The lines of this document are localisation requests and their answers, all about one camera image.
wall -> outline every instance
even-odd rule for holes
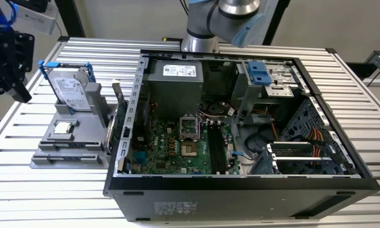
[[[10,7],[8,3],[4,0],[0,0],[0,7],[5,15],[10,15]],[[65,29],[64,29],[64,23],[61,21],[61,18],[58,17],[57,19],[57,24],[61,27],[62,34],[66,35]],[[22,19],[18,19],[17,22],[13,24],[12,28],[17,31],[29,33],[34,35],[36,37],[36,42],[34,42],[34,53],[33,53],[33,70],[30,73],[26,73],[26,78],[30,79],[32,75],[34,74],[37,70],[37,61],[40,59],[45,59],[46,55],[49,54],[53,45],[57,41],[57,38],[60,37],[60,31],[57,27],[54,27],[54,31],[52,35],[44,34],[36,30],[33,30],[28,26],[28,22]],[[8,95],[0,95],[0,119],[5,115],[8,109],[10,108],[13,104],[13,99]]]
[[[273,45],[334,48],[362,62],[380,50],[380,0],[290,0]]]
[[[130,40],[184,38],[188,17],[178,0],[74,0],[86,37]],[[256,44],[261,44],[277,0],[261,0],[266,9]]]

blue clip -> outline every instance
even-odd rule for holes
[[[234,155],[242,156],[242,152],[237,152],[237,151],[230,151],[230,154],[234,154]]]
[[[49,68],[58,68],[61,66],[61,63],[58,62],[48,62],[45,64],[45,67],[49,67]]]
[[[96,82],[94,72],[93,72],[93,66],[89,64],[89,62],[85,64],[85,67],[88,69],[88,79],[90,82]]]
[[[70,112],[70,114],[73,115],[73,114],[74,114],[74,112],[76,112],[76,110],[74,110],[73,108],[70,108],[70,107],[69,107],[69,112]]]
[[[262,62],[248,61],[248,73],[254,85],[272,84],[272,78],[266,72],[266,66]]]
[[[38,70],[42,73],[44,78],[48,80],[48,74],[46,74],[45,67],[44,67],[44,60],[40,60],[37,64],[38,64]]]

white label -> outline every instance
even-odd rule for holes
[[[77,111],[89,111],[89,103],[81,83],[74,78],[54,79],[65,104]]]
[[[228,115],[229,115],[229,116],[233,116],[233,112],[234,112],[234,109],[233,109],[233,108],[229,108]]]
[[[196,77],[196,66],[165,65],[164,76]]]
[[[196,213],[196,201],[153,202],[157,215],[193,215]]]

aluminum extrusion table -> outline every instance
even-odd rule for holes
[[[101,94],[116,102],[112,79],[129,99],[140,49],[178,51],[178,42],[70,38],[46,61],[90,62]],[[380,102],[337,54],[322,48],[220,45],[222,54],[297,57],[380,183]],[[56,97],[37,72],[28,104],[14,103],[0,123],[0,228],[5,227],[317,227],[380,228],[380,192],[321,220],[128,223],[101,194],[106,170],[32,170],[30,156],[54,114]]]

yellow wire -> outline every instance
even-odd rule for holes
[[[276,129],[274,129],[274,125],[273,125],[273,123],[272,123],[272,130],[273,130],[274,139],[276,139],[276,141],[278,141],[277,133],[276,133]]]

